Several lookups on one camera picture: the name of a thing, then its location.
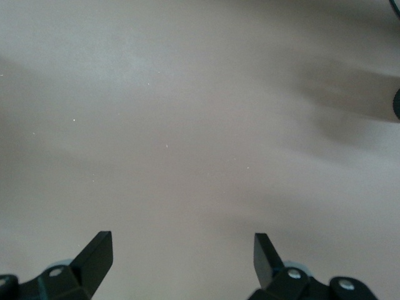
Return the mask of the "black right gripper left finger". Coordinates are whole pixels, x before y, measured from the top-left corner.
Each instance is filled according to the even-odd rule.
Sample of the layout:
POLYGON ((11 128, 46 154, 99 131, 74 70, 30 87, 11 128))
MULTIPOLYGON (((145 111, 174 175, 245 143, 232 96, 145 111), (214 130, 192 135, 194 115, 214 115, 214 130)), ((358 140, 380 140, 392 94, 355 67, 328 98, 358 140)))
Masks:
POLYGON ((1 299, 92 299, 112 265, 112 232, 100 231, 72 261, 54 264, 30 281, 2 274, 1 299))

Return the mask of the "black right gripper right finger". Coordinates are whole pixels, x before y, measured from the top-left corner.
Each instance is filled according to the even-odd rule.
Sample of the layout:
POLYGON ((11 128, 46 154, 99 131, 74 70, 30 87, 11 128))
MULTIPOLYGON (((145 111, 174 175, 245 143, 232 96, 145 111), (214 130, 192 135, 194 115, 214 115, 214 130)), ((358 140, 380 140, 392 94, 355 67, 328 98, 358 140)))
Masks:
POLYGON ((376 299, 358 279, 337 276, 325 285, 301 264, 283 262, 265 233, 254 235, 254 269, 260 284, 249 299, 376 299))

